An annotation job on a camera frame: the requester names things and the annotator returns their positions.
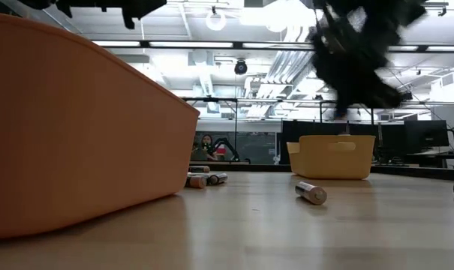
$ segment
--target yellow bin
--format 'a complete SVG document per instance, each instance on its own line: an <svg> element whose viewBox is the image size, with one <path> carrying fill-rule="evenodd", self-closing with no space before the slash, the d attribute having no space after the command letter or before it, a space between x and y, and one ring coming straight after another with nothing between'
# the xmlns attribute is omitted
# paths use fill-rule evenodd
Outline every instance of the yellow bin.
<svg viewBox="0 0 454 270"><path fill-rule="evenodd" d="M292 172L310 179L365 179L375 136L301 136L287 142Z"/></svg>

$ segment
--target wooden table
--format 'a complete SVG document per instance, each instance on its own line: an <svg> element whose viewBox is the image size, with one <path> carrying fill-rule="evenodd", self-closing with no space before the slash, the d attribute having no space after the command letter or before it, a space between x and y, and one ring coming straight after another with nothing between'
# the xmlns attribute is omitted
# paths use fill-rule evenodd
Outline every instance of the wooden table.
<svg viewBox="0 0 454 270"><path fill-rule="evenodd" d="M0 269L454 269L452 182L371 175L312 181L229 172L228 183L68 229L0 241Z"/></svg>

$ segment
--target ceiling light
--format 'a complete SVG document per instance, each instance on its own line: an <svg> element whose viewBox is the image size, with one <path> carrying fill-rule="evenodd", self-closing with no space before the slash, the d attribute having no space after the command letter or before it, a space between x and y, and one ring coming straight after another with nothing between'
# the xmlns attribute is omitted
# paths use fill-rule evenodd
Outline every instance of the ceiling light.
<svg viewBox="0 0 454 270"><path fill-rule="evenodd" d="M262 8L242 9L240 23L244 26L266 26L271 32L282 32L292 26L315 26L317 20L314 11L299 0L276 0Z"/></svg>
<svg viewBox="0 0 454 270"><path fill-rule="evenodd" d="M173 47L173 48L232 48L231 42L202 42L202 41L152 41L150 47Z"/></svg>
<svg viewBox="0 0 454 270"><path fill-rule="evenodd" d="M400 52L414 52L418 49L418 46L390 46L389 51L390 52L395 52L395 51L400 51Z"/></svg>
<svg viewBox="0 0 454 270"><path fill-rule="evenodd" d="M94 44L102 47L139 47L139 41L108 41L108 40L93 40Z"/></svg>
<svg viewBox="0 0 454 270"><path fill-rule="evenodd" d="M255 103L277 103L278 100L275 99L259 99L259 98L253 98L253 99L248 99L248 98L239 98L238 102L255 102Z"/></svg>
<svg viewBox="0 0 454 270"><path fill-rule="evenodd" d="M263 43L244 43L245 49L278 49L278 50L313 50L314 46L310 43L282 43L282 42L263 42Z"/></svg>
<svg viewBox="0 0 454 270"><path fill-rule="evenodd" d="M454 46L429 46L427 51L432 52L454 52Z"/></svg>
<svg viewBox="0 0 454 270"><path fill-rule="evenodd" d="M212 21L214 15L220 16L218 22ZM206 27L208 27L210 30L220 31L227 25L227 17L225 16L225 13L223 13L221 10L216 10L214 6L212 7L212 10L209 12L209 14L206 16L205 24Z"/></svg>

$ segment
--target person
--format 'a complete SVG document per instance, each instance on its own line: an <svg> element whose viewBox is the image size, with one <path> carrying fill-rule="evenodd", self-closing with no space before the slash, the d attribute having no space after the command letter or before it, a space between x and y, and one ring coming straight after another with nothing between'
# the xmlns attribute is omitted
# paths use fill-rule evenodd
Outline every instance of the person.
<svg viewBox="0 0 454 270"><path fill-rule="evenodd" d="M205 134L202 137L202 151L206 155L208 161L217 161L217 153L213 151L213 138L209 134Z"/></svg>

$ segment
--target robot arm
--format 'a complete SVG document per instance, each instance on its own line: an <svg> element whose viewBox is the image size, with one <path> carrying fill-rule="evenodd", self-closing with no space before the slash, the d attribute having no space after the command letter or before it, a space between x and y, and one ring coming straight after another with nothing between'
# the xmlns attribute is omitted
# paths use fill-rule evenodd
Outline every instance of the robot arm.
<svg viewBox="0 0 454 270"><path fill-rule="evenodd" d="M233 154L232 161L240 161L239 153L235 150L235 148L230 144L227 138L220 138L215 141L212 147L212 153L216 152L220 146L226 146Z"/></svg>

